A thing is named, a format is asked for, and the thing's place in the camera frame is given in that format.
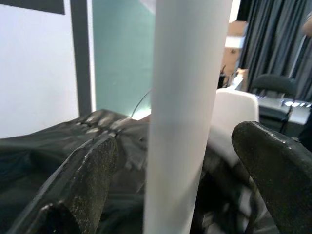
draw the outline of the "teal wall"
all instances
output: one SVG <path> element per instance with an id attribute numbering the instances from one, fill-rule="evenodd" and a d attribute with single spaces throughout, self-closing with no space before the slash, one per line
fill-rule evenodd
<path id="1" fill-rule="evenodd" d="M 130 115 L 151 88 L 154 24 L 139 0 L 93 0 L 97 109 Z"/>

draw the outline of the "white wall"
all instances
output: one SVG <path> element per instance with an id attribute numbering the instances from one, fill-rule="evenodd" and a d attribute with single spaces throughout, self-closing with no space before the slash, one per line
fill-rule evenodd
<path id="1" fill-rule="evenodd" d="M 69 0 L 65 15 L 0 5 L 0 138 L 78 117 Z"/>

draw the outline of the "chair backrest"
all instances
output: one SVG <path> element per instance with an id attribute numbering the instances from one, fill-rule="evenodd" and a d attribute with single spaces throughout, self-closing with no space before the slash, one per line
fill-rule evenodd
<path id="1" fill-rule="evenodd" d="M 257 98 L 242 91 L 218 89 L 211 126 L 217 127 L 231 136 L 236 125 L 248 120 L 259 121 Z"/>
<path id="2" fill-rule="evenodd" d="M 292 96 L 297 94 L 297 85 L 293 79 L 283 76 L 263 74 L 255 79 L 251 86 L 252 90 L 276 91 L 281 94 Z"/>

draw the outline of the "white tube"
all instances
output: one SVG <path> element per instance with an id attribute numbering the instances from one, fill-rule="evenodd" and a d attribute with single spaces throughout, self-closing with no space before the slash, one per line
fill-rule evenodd
<path id="1" fill-rule="evenodd" d="M 157 1 L 145 234 L 190 231 L 231 3 Z"/>

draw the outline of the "black chair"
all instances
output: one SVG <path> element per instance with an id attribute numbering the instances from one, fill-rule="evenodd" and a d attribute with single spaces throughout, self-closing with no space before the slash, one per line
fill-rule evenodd
<path id="1" fill-rule="evenodd" d="M 293 79 L 289 79 L 283 76 L 276 76 L 271 74 L 260 75 L 256 80 L 253 81 L 251 86 L 251 92 L 257 95 L 266 95 L 268 91 L 276 92 L 277 96 L 282 95 L 282 97 L 287 97 L 295 102 L 295 97 L 297 94 L 297 85 Z M 269 107 L 260 106 L 259 113 L 261 119 L 268 119 L 272 121 L 280 122 L 282 125 L 279 129 L 280 133 L 284 133 L 285 126 L 292 112 L 292 105 L 289 107 L 288 111 L 272 109 Z"/>

